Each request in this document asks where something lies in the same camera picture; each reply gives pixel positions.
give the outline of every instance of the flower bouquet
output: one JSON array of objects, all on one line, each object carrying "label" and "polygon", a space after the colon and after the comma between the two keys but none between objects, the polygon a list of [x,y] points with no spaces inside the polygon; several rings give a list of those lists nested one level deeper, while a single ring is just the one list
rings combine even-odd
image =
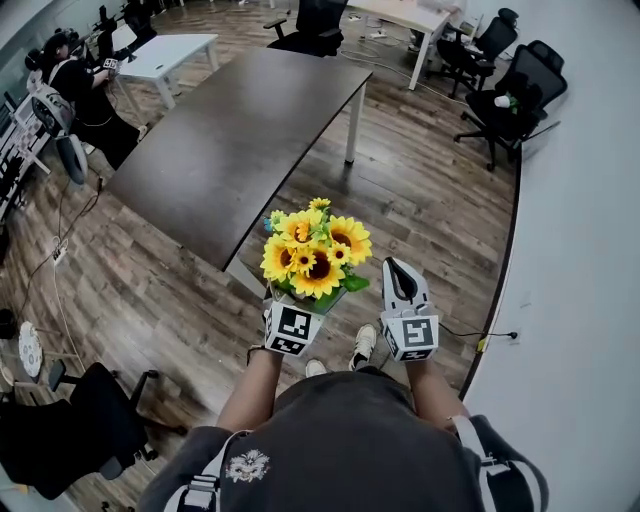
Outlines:
[{"label": "flower bouquet", "polygon": [[304,309],[326,314],[346,293],[369,286],[353,268],[371,256],[370,233],[362,222],[330,215],[328,199],[286,215],[276,210],[265,220],[272,232],[260,267],[276,300],[288,295]]}]

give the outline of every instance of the yellow flower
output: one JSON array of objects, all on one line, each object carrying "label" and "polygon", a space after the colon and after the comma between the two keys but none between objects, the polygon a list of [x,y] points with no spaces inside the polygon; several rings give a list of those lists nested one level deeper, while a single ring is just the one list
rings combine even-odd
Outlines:
[{"label": "yellow flower", "polygon": [[316,197],[309,203],[309,208],[311,208],[312,210],[322,210],[323,208],[328,208],[330,205],[331,201],[329,199]]},{"label": "yellow flower", "polygon": [[292,254],[295,251],[287,247],[280,235],[273,235],[264,246],[264,259],[260,268],[264,269],[264,277],[271,281],[284,281],[291,270]]},{"label": "yellow flower", "polygon": [[340,286],[340,279],[345,278],[345,274],[340,267],[329,263],[327,248],[319,245],[313,250],[316,262],[309,270],[309,274],[298,273],[291,278],[291,284],[295,287],[296,293],[314,295],[316,298],[323,294],[331,294],[334,288]]},{"label": "yellow flower", "polygon": [[315,264],[316,257],[313,254],[313,250],[302,247],[296,251],[293,255],[293,262],[291,263],[292,272],[300,272],[309,275],[309,269]]},{"label": "yellow flower", "polygon": [[269,217],[269,220],[271,221],[271,226],[275,226],[278,222],[280,222],[280,219],[282,219],[282,217],[285,216],[285,213],[282,210],[273,210],[271,212],[271,216]]},{"label": "yellow flower", "polygon": [[332,265],[341,267],[351,260],[351,249],[346,244],[333,242],[327,251],[327,258]]},{"label": "yellow flower", "polygon": [[282,217],[276,231],[282,233],[282,238],[288,247],[297,249],[298,247],[315,247],[318,238],[314,238],[311,229],[322,223],[322,212],[316,210],[306,210],[292,213]]},{"label": "yellow flower", "polygon": [[352,265],[359,265],[371,256],[371,233],[364,229],[362,222],[356,222],[353,217],[345,219],[332,215],[329,232],[334,243],[344,244],[351,249]]}]

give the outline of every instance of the black shirt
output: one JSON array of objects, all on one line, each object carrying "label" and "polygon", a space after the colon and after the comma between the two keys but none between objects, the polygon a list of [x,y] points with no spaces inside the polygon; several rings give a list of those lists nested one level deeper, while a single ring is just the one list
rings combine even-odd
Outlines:
[{"label": "black shirt", "polygon": [[[214,427],[193,430],[138,510],[162,512],[229,436]],[[221,509],[481,512],[478,466],[454,435],[416,416],[406,387],[376,375],[330,373],[289,388],[266,424],[232,444]]]},{"label": "black shirt", "polygon": [[99,86],[92,89],[93,72],[84,62],[69,59],[58,68],[51,87],[61,96],[75,104],[76,120],[85,125],[100,125],[107,122],[115,111],[104,89]]}]

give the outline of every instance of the person's arm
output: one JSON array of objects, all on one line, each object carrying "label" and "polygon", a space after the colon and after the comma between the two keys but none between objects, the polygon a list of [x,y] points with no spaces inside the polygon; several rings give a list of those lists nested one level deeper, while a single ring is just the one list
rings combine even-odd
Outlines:
[{"label": "person's arm", "polygon": [[451,416],[469,417],[469,411],[433,360],[406,363],[405,367],[418,417],[447,430],[452,427]]},{"label": "person's arm", "polygon": [[102,71],[99,71],[98,73],[93,75],[93,83],[91,84],[91,88],[95,89],[99,85],[102,85],[104,82],[106,82],[108,79],[109,79],[108,69],[103,69]]},{"label": "person's arm", "polygon": [[218,427],[230,432],[253,430],[271,418],[282,357],[271,350],[251,355],[249,367],[222,408]]}]

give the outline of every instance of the laminate floor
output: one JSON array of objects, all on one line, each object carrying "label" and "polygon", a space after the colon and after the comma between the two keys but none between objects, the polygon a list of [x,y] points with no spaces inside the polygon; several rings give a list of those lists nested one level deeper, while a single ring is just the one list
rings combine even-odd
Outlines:
[{"label": "laminate floor", "polygon": [[[224,64],[249,47],[272,41],[275,32],[263,30],[262,25],[278,13],[285,15],[285,9],[194,1],[157,16],[153,24],[162,34],[218,33],[218,57]],[[285,31],[293,30],[294,20],[295,11]],[[372,60],[410,74],[415,55],[408,54],[406,43],[399,41],[408,39],[408,31],[385,24],[398,39],[387,39],[389,46],[370,42],[363,46],[358,42],[359,23],[345,17],[342,25],[343,50],[375,55]],[[209,73],[204,56],[181,67],[176,78],[182,95],[188,95]],[[482,327],[496,287],[511,218],[514,170],[500,161],[496,172],[488,173],[488,150],[482,141],[452,141],[455,133],[472,130],[460,119],[464,106],[423,88],[410,92],[407,83],[407,78],[377,67],[367,87],[355,165],[348,168],[343,163],[348,113],[342,113],[267,209],[293,211],[306,207],[313,197],[328,197],[337,215],[355,216],[371,231],[374,256],[359,268],[371,279],[371,287],[347,295],[338,304],[309,353],[331,370],[346,369],[358,328],[377,323],[382,308],[381,265],[387,256],[401,258],[423,273],[441,322],[454,330]],[[444,93],[451,87],[450,82],[438,80],[429,85]],[[157,92],[136,82],[131,82],[131,88],[152,124],[160,120],[165,110]],[[124,97],[111,94],[123,117],[134,122]],[[49,254],[58,233],[58,208],[67,179],[54,152],[43,158],[54,172],[49,177],[34,172],[27,187],[27,206],[14,212],[8,222],[12,245],[0,277],[0,306],[14,310],[23,302],[29,274]],[[105,178],[112,175],[98,151],[89,161]],[[63,231],[95,187],[96,177],[91,175],[89,186],[66,189]],[[240,251],[256,274],[265,240],[258,223]],[[243,371],[247,348],[263,335],[257,297],[181,250],[108,193],[78,219],[69,236],[69,252],[56,274],[69,330],[85,365],[101,361],[119,370],[127,392],[144,370],[155,368],[161,378],[148,383],[142,412],[188,427],[216,421]],[[40,328],[64,331],[51,262],[34,278],[23,318]],[[43,334],[42,338],[48,350],[71,351],[64,336]],[[477,340],[441,331],[440,341],[436,361],[449,382],[460,387]],[[15,348],[9,345],[5,350]],[[404,380],[402,367],[388,361],[387,355],[380,337],[374,363]],[[280,390],[302,378],[305,363],[306,359],[286,362]],[[73,360],[68,367],[70,374],[81,371]],[[68,390],[52,394],[42,387],[33,394],[45,403],[68,395]],[[31,403],[24,391],[19,398]],[[157,471],[180,440],[151,434],[151,444],[161,456],[149,466]],[[118,510],[133,506],[151,478],[151,471],[138,463],[112,482],[94,475],[82,478],[69,495],[81,510],[98,511],[103,500]]]}]

